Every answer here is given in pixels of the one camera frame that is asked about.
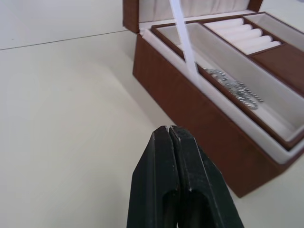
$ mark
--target white strap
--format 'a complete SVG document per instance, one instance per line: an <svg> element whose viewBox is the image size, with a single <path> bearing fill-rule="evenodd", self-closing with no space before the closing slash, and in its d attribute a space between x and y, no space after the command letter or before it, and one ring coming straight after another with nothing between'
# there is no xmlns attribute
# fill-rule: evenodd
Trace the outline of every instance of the white strap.
<svg viewBox="0 0 304 228"><path fill-rule="evenodd" d="M170 0L171 9L175 19L177 32L180 36L181 45L185 56L187 69L189 71L190 80L199 85L199 74L195 64L195 58L192 51L189 34L185 25L184 15L181 9L180 0Z"/></svg>

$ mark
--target ring roll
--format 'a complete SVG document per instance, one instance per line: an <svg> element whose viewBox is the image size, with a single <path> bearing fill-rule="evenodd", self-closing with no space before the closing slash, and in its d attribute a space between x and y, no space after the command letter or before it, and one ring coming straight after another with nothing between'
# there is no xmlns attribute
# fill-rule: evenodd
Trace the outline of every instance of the ring roll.
<svg viewBox="0 0 304 228"><path fill-rule="evenodd" d="M209 22L204 25L206 25L207 27L209 27L212 30L217 30L217 29L227 29L227 28L231 28L231 27L236 27L236 26L240 26L243 24L244 24L244 19L238 18L238 19Z"/></svg>
<svg viewBox="0 0 304 228"><path fill-rule="evenodd" d="M260 37L262 34L263 34L262 30L256 28L250 31L240 32L234 35L223 36L223 38L229 41L230 43L236 43L239 41Z"/></svg>
<svg viewBox="0 0 304 228"><path fill-rule="evenodd" d="M265 46L267 43L270 43L271 41L272 41L271 36L262 36L258 38L236 42L234 43L234 46L236 46L238 49L244 50L248 48L258 48L260 46Z"/></svg>
<svg viewBox="0 0 304 228"><path fill-rule="evenodd" d="M223 35L236 34L239 32L246 32L246 31L250 31L251 29L252 29L251 25L241 25L241 26L232 27L232 28L218 29L218 30L215 30L215 32L220 34L221 36L223 36Z"/></svg>
<svg viewBox="0 0 304 228"><path fill-rule="evenodd" d="M263 51L263 50L266 50L266 49L269 49L269 48L273 48L273 47L276 47L276 46L279 46L281 45L282 43L279 42L279 41L273 41L273 42L270 42L262 47L259 47L259 48L255 48L255 47L251 47L251 48L248 48L246 50L244 50L244 53L246 55L250 55L252 53L256 53L258 51Z"/></svg>

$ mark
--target silver chain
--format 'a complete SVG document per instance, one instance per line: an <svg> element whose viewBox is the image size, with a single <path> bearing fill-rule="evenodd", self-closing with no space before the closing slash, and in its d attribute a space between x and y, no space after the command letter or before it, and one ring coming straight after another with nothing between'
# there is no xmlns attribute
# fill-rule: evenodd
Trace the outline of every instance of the silver chain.
<svg viewBox="0 0 304 228"><path fill-rule="evenodd" d="M252 110L258 109L256 99L259 103L264 100L253 93L244 83L234 81L227 77L227 75L220 70L204 68L211 76L221 83L232 95L234 95L240 102Z"/></svg>

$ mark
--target wooden jewelry box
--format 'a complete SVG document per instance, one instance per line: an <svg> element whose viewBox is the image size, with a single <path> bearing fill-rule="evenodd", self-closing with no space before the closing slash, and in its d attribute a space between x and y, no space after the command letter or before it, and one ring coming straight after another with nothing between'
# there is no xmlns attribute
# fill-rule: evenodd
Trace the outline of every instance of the wooden jewelry box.
<svg viewBox="0 0 304 228"><path fill-rule="evenodd" d="M123 3L123 24L138 33L134 76L193 134L236 195L260 187L301 156L303 33L255 13L261 0L181 1L200 75L194 82L169 1ZM250 109L205 68L244 83L264 102Z"/></svg>

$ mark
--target jewelry box lid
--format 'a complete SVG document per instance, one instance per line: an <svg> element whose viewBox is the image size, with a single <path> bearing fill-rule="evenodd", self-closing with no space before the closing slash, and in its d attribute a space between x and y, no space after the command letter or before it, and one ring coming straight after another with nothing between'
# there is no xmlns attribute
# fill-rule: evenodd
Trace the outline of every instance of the jewelry box lid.
<svg viewBox="0 0 304 228"><path fill-rule="evenodd" d="M186 18L251 10L258 12L263 0L180 0ZM169 0L123 0L123 25L139 33L139 24L173 19Z"/></svg>

